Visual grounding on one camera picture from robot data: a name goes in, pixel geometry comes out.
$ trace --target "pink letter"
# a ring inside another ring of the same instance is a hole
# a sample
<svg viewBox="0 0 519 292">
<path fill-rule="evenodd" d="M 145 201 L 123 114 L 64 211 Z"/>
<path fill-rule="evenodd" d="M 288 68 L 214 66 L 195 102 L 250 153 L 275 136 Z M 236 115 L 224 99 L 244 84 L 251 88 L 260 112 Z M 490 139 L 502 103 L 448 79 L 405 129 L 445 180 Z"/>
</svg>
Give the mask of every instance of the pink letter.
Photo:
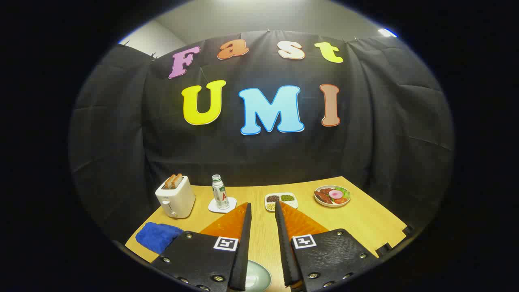
<svg viewBox="0 0 519 292">
<path fill-rule="evenodd" d="M 187 70 L 184 69 L 184 64 L 186 64 L 186 67 L 191 65 L 191 62 L 193 62 L 193 54 L 198 54 L 199 52 L 200 47 L 194 47 L 173 55 L 173 68 L 171 69 L 171 74 L 169 74 L 169 79 L 184 75 L 187 72 Z"/>
</svg>

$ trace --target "wall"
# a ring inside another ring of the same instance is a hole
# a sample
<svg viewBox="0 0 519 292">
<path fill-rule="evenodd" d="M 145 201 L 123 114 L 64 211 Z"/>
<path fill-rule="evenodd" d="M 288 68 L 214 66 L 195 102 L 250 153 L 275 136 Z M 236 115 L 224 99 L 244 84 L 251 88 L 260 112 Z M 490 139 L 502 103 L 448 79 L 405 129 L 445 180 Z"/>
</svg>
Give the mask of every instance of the wall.
<svg viewBox="0 0 519 292">
<path fill-rule="evenodd" d="M 127 41 L 130 41 L 126 44 L 127 46 L 148 55 L 155 53 L 154 57 L 161 57 L 186 45 L 170 30 L 155 20 L 141 26 L 119 43 L 125 44 Z"/>
<path fill-rule="evenodd" d="M 327 0 L 193 0 L 156 19 L 187 44 L 246 31 L 296 31 L 352 41 L 381 25 Z"/>
</svg>

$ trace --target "meat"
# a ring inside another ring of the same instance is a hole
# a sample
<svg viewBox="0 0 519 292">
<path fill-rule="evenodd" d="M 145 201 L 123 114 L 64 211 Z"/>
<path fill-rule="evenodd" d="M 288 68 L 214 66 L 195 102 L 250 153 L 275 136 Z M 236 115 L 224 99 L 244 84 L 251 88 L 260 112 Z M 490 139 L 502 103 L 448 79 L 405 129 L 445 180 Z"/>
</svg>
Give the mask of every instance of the meat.
<svg viewBox="0 0 519 292">
<path fill-rule="evenodd" d="M 321 189 L 320 192 L 325 194 L 325 195 L 328 195 L 328 193 L 333 190 L 333 189 Z"/>
<path fill-rule="evenodd" d="M 317 196 L 318 199 L 320 199 L 321 201 L 325 202 L 325 203 L 328 203 L 328 204 L 331 204 L 332 203 L 332 200 L 330 199 L 330 197 L 328 197 L 328 195 L 324 194 L 324 193 L 321 193 L 321 192 L 318 192 L 318 191 L 315 191 L 314 194 Z"/>
</svg>

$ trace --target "white toaster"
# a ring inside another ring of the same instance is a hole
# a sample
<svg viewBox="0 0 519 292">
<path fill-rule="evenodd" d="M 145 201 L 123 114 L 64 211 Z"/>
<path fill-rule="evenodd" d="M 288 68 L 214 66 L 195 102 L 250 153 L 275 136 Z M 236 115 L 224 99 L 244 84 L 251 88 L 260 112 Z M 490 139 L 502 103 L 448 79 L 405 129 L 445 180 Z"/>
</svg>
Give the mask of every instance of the white toaster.
<svg viewBox="0 0 519 292">
<path fill-rule="evenodd" d="M 186 218 L 191 214 L 195 203 L 195 194 L 191 189 L 189 178 L 182 176 L 182 181 L 174 190 L 164 189 L 165 181 L 155 191 L 155 195 L 164 211 L 172 218 Z"/>
</svg>

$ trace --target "green bowl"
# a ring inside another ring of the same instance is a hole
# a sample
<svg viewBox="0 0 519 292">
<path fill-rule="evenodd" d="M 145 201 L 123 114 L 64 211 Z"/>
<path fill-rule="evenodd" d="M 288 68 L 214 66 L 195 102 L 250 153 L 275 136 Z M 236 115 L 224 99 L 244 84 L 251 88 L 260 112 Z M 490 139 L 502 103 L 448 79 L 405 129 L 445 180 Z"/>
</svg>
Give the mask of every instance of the green bowl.
<svg viewBox="0 0 519 292">
<path fill-rule="evenodd" d="M 247 262 L 246 292 L 263 292 L 271 283 L 272 277 L 267 269 L 255 261 L 249 260 Z"/>
</svg>

